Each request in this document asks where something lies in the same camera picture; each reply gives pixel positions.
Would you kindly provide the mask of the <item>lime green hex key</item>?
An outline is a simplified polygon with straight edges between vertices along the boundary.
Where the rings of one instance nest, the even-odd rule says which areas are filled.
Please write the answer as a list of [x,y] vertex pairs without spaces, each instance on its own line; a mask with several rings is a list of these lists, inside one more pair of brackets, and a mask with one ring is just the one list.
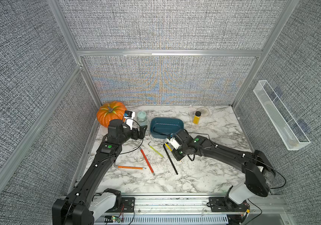
[[157,153],[160,157],[162,157],[162,158],[164,158],[164,156],[160,153],[160,152],[158,152],[152,145],[151,145],[151,141],[150,142],[148,142],[148,147],[150,148],[150,149],[152,149],[155,153]]

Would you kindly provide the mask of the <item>large black hex key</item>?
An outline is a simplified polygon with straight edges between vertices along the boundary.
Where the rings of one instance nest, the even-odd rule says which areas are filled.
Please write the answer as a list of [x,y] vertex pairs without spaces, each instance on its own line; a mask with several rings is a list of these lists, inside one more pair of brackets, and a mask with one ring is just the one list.
[[167,157],[168,157],[168,159],[169,159],[169,161],[170,161],[170,163],[171,163],[171,165],[172,165],[172,168],[174,169],[174,171],[175,171],[175,174],[176,175],[178,175],[178,171],[177,171],[177,169],[176,169],[176,167],[175,167],[175,165],[174,165],[174,163],[173,163],[173,161],[172,161],[172,159],[171,159],[171,157],[170,157],[170,154],[168,153],[168,145],[166,144],[166,143],[164,143],[163,144],[163,149],[165,150],[165,152],[166,152],[166,155],[167,155]]

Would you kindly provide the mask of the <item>red handled hex key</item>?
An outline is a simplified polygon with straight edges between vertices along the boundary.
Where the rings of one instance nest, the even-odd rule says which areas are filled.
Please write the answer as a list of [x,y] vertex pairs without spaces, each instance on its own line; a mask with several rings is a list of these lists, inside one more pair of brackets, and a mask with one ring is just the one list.
[[141,152],[143,158],[145,159],[145,161],[146,161],[146,163],[147,163],[147,166],[149,167],[152,175],[155,176],[155,172],[154,172],[154,170],[153,170],[153,168],[152,168],[152,166],[151,166],[151,164],[150,164],[147,156],[145,155],[145,152],[143,151],[143,149],[142,149],[141,147],[138,147],[137,149],[140,149],[140,152]]

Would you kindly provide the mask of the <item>yellow handled hex key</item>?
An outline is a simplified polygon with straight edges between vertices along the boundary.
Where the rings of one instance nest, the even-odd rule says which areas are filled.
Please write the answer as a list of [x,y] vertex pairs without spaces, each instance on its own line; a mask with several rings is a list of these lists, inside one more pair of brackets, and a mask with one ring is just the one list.
[[170,152],[172,152],[172,149],[170,148],[170,146],[167,144],[167,143],[165,143],[165,145],[167,146],[167,148],[170,150]]

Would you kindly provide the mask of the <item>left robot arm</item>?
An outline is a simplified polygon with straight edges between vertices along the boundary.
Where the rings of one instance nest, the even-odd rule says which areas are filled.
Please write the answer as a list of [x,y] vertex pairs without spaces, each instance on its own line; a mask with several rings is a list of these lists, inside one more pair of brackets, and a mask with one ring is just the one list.
[[117,157],[122,145],[129,139],[144,139],[147,125],[131,128],[122,119],[111,120],[97,154],[80,182],[64,199],[57,199],[52,206],[54,225],[93,225],[95,213],[89,208],[96,189]]

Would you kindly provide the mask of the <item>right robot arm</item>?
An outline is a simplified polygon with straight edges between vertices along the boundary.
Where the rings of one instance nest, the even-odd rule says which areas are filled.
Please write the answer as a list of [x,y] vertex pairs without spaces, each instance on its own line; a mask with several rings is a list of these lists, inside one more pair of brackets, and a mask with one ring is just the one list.
[[235,150],[203,136],[192,137],[185,129],[169,134],[166,143],[173,147],[172,154],[178,161],[197,155],[216,159],[241,171],[245,175],[244,181],[228,190],[225,202],[240,205],[250,197],[267,197],[270,193],[276,171],[261,151]]

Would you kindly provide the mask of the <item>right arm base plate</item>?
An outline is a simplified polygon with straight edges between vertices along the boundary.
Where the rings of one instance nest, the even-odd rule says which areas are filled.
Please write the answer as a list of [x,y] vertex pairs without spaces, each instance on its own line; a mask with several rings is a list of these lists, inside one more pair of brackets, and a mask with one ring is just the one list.
[[206,206],[211,208],[212,212],[240,212],[245,213],[250,209],[247,201],[243,201],[241,204],[232,202],[227,197],[209,197]]

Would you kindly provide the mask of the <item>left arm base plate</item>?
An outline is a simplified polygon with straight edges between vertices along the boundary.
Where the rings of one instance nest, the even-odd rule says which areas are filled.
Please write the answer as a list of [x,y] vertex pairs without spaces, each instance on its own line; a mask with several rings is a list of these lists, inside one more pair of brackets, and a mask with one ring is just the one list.
[[120,201],[116,201],[115,206],[106,211],[106,213],[120,213],[129,212],[133,213],[133,207],[135,206],[135,198],[134,197],[122,197]]

